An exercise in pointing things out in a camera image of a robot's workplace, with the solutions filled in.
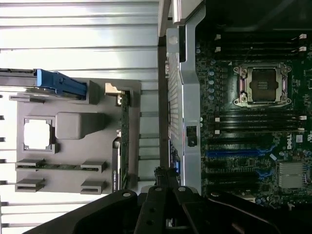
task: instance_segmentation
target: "green circuit board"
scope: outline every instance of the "green circuit board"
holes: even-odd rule
[[[203,194],[220,189],[275,209],[312,203],[307,35],[242,37],[196,44]]]

